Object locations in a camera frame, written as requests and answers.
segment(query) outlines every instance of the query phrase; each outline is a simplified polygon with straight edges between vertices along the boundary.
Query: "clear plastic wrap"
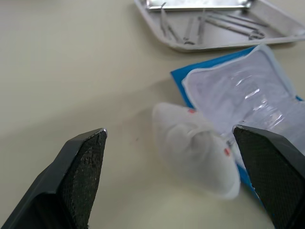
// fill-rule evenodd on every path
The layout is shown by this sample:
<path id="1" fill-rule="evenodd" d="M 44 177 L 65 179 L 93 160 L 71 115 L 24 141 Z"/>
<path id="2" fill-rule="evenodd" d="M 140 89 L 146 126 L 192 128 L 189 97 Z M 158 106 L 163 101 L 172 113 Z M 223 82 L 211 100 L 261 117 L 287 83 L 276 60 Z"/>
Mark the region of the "clear plastic wrap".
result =
<path id="1" fill-rule="evenodd" d="M 232 127 L 243 121 L 285 136 L 305 154 L 305 105 L 295 99 L 269 48 L 259 46 L 234 61 L 195 69 L 183 86 L 193 106 L 232 145 Z"/>

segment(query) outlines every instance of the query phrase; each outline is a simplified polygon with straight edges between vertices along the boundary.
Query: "beige tabletop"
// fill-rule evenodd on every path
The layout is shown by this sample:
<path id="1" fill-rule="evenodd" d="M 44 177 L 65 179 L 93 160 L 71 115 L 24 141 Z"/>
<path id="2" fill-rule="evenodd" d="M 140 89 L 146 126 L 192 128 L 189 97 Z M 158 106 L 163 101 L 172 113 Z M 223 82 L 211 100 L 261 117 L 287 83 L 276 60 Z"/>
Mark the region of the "beige tabletop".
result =
<path id="1" fill-rule="evenodd" d="M 305 23 L 304 0 L 273 3 Z M 92 229 L 272 229 L 252 195 L 189 189 L 160 164 L 152 106 L 183 104 L 169 72 L 233 52 L 159 44 L 132 0 L 0 2 L 0 225 L 70 138 L 108 129 Z M 273 47 L 305 97 L 305 42 Z"/>

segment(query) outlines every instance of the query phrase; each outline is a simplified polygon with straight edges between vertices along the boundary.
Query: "stainless steel tray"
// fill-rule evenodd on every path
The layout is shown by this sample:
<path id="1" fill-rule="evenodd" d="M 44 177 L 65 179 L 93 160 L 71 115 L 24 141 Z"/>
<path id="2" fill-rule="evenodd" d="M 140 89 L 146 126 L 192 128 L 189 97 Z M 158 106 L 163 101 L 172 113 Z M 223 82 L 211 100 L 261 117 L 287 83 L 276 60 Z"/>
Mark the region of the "stainless steel tray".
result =
<path id="1" fill-rule="evenodd" d="M 250 7 L 247 10 L 231 9 L 222 12 L 231 15 L 243 16 L 245 18 L 249 18 L 260 23 L 268 24 L 268 27 L 264 27 L 243 22 L 243 24 L 258 27 L 258 29 L 266 35 L 264 39 L 249 40 L 248 37 L 244 35 L 206 23 L 204 26 L 203 43 L 198 44 L 198 28 L 200 24 L 198 17 L 202 15 L 202 10 L 166 10 L 168 22 L 181 38 L 186 32 L 190 18 L 194 18 L 189 40 L 193 41 L 196 44 L 183 44 L 181 42 L 177 42 L 175 39 L 173 39 L 173 37 L 169 39 L 164 36 L 164 33 L 160 26 L 160 9 L 158 11 L 149 10 L 147 8 L 146 1 L 134 1 L 141 15 L 149 25 L 156 38 L 165 45 L 179 51 L 203 51 L 217 48 L 252 46 L 262 43 L 277 44 L 305 40 L 305 26 L 302 23 L 298 22 L 292 16 L 288 15 L 287 13 L 283 12 L 282 10 L 278 9 L 276 6 L 265 0 L 254 0 L 251 1 L 251 5 L 249 5 Z"/>

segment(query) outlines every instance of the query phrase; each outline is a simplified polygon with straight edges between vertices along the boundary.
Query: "red dot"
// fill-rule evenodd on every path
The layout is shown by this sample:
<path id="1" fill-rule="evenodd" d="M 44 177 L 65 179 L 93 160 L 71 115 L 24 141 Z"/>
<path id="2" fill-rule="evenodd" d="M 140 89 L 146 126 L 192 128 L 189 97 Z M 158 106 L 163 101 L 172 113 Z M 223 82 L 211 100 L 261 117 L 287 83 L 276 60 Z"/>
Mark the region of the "red dot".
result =
<path id="1" fill-rule="evenodd" d="M 224 149 L 224 154 L 227 156 L 230 156 L 230 150 L 228 148 Z"/>
<path id="2" fill-rule="evenodd" d="M 196 111 L 194 109 L 189 109 L 189 113 L 194 114 Z"/>

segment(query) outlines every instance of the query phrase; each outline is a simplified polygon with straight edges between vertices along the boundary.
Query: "gauze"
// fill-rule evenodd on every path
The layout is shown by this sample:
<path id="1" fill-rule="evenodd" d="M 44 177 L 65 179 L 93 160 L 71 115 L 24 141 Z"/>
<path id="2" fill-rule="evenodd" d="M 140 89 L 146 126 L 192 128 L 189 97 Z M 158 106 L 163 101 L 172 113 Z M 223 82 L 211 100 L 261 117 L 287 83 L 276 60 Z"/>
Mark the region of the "gauze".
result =
<path id="1" fill-rule="evenodd" d="M 240 178 L 234 157 L 202 114 L 160 103 L 152 116 L 160 158 L 178 177 L 220 198 L 238 195 Z"/>

